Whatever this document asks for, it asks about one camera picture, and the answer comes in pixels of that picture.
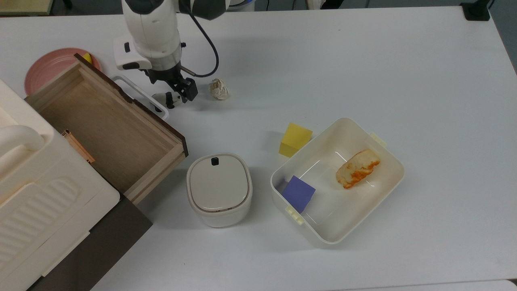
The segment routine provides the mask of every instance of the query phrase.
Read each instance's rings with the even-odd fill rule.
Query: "yellow object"
[[[280,143],[279,154],[292,157],[311,140],[312,130],[290,123]]]
[[[89,53],[83,54],[83,58],[87,60],[90,64],[92,63],[92,56]]]

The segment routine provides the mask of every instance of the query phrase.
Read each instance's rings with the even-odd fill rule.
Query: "pink plate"
[[[82,49],[65,48],[51,51],[40,57],[25,75],[25,93],[30,95],[75,62],[74,54],[88,53]],[[99,61],[92,55],[92,64],[101,70]]]

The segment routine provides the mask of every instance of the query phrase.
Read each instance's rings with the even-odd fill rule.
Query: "black cable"
[[[205,30],[201,27],[201,24],[199,24],[199,22],[197,21],[197,19],[194,17],[194,15],[192,14],[192,10],[190,10],[190,7],[188,7],[188,5],[186,5],[182,0],[179,0],[179,2],[183,5],[183,7],[185,8],[185,10],[188,12],[188,14],[190,15],[190,18],[192,18],[192,20],[194,21],[194,23],[197,25],[197,27],[199,28],[199,30],[201,31],[201,33],[205,36],[206,40],[208,41],[208,43],[210,44],[210,46],[212,47],[212,49],[214,50],[214,54],[216,55],[216,66],[215,68],[208,74],[204,74],[204,75],[198,75],[198,74],[194,74],[194,77],[198,77],[198,78],[205,78],[205,77],[208,77],[208,76],[211,76],[213,75],[217,69],[219,68],[219,54],[217,53],[217,49],[216,49],[216,46],[214,46],[214,43],[212,42],[212,40],[208,37],[208,35],[206,34]]]

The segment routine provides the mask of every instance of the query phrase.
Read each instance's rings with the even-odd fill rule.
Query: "white round container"
[[[250,209],[252,193],[248,166],[235,154],[202,157],[187,172],[190,206],[211,227],[241,221]]]

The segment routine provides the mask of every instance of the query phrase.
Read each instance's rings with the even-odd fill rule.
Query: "crumpled paper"
[[[226,84],[221,79],[213,79],[208,86],[210,95],[219,100],[225,100],[230,96],[230,92],[226,87]]]

